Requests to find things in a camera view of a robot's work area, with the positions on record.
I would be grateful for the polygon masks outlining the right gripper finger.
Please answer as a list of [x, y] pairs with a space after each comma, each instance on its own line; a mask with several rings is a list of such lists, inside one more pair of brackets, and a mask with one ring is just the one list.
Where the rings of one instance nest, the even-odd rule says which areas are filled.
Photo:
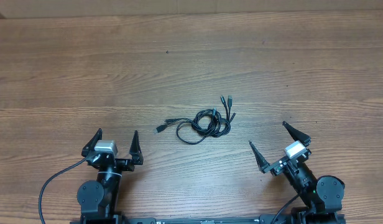
[[249, 141], [249, 145], [255, 155], [257, 165], [259, 167], [259, 170], [265, 174], [267, 172], [267, 168], [270, 166], [270, 164], [267, 162], [267, 160], [264, 158], [264, 156], [257, 150], [255, 145], [252, 143], [252, 141]]
[[283, 127], [288, 131], [289, 135], [294, 141], [300, 141], [305, 147], [311, 143], [311, 137], [288, 124], [286, 121], [282, 121]]

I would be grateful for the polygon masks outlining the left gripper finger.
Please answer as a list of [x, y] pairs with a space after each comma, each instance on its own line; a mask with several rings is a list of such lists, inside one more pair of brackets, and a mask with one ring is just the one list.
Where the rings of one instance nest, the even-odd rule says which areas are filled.
[[144, 158], [142, 155], [140, 142], [139, 142], [139, 133], [137, 130], [134, 131], [134, 136], [131, 142], [129, 154], [132, 157], [132, 163], [135, 165], [143, 165]]
[[88, 143], [83, 147], [81, 155], [86, 157], [91, 151], [94, 151], [95, 146], [99, 140], [102, 140], [103, 130], [99, 128], [95, 135], [88, 141]]

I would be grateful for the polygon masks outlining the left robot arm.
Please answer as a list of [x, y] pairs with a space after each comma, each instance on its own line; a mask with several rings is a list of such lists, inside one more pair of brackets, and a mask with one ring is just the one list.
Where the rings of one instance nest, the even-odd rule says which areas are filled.
[[103, 130], [97, 130], [81, 152], [87, 164], [97, 169], [98, 173], [96, 180], [84, 182], [77, 191], [77, 201], [81, 206], [80, 223], [125, 224], [129, 221], [123, 212], [116, 210], [116, 205], [122, 173], [133, 172], [135, 166], [144, 163], [139, 133], [134, 132], [130, 159], [118, 158], [116, 142], [103, 140], [102, 137]]

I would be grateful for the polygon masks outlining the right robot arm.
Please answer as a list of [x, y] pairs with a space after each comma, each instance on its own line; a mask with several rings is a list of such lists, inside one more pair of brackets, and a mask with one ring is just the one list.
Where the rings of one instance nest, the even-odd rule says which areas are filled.
[[337, 214], [343, 207], [344, 182], [332, 175], [315, 177], [305, 163], [311, 155], [311, 137], [286, 121], [282, 125], [294, 142], [284, 149], [285, 155], [278, 161], [269, 163], [251, 141], [249, 145], [259, 170], [273, 176], [283, 174], [297, 194], [275, 215], [261, 215], [259, 222], [267, 218], [269, 223], [345, 223], [344, 215]]

